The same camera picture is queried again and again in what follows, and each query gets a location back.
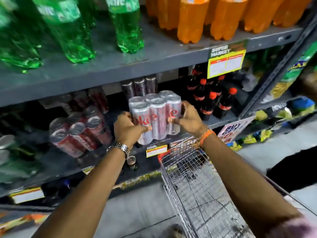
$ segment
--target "orange bracelet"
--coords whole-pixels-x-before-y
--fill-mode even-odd
[[[203,146],[203,142],[205,140],[205,138],[207,138],[209,135],[211,134],[215,134],[214,131],[212,131],[211,129],[208,129],[201,137],[200,137],[200,146]]]

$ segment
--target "hand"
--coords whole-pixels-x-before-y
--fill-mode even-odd
[[[142,133],[152,130],[151,126],[135,126],[132,123],[132,115],[129,112],[122,112],[113,126],[116,141],[127,145],[130,150]]]
[[[192,106],[187,101],[183,101],[182,105],[185,108],[184,117],[181,119],[169,117],[167,121],[170,123],[179,124],[187,132],[199,138],[208,130],[208,126],[203,123],[194,106]]]

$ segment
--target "person's left hand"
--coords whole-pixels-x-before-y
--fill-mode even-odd
[[[127,145],[130,150],[142,133],[152,130],[151,126],[135,126],[132,123],[132,115],[129,112],[122,112],[113,126],[116,141]]]

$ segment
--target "orange bottle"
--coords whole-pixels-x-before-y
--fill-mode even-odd
[[[281,27],[295,25],[312,0],[285,0],[273,18],[273,24]]]
[[[205,21],[204,21],[205,25],[208,25],[208,24],[212,23],[212,20],[215,17],[215,10],[216,10],[218,1],[219,0],[210,0],[209,1],[207,14],[206,14]]]
[[[158,0],[145,0],[146,12],[149,17],[158,16]]]
[[[177,28],[180,0],[158,0],[158,24],[160,28]]]
[[[197,43],[203,34],[209,0],[181,0],[177,37],[183,43]]]
[[[244,29],[260,33],[268,29],[284,0],[249,0],[244,14]]]
[[[210,34],[216,40],[232,39],[247,3],[248,0],[219,0],[211,23]]]

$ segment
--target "pink sleeve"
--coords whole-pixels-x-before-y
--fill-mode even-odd
[[[317,238],[317,226],[305,217],[284,222],[272,229],[267,238]]]

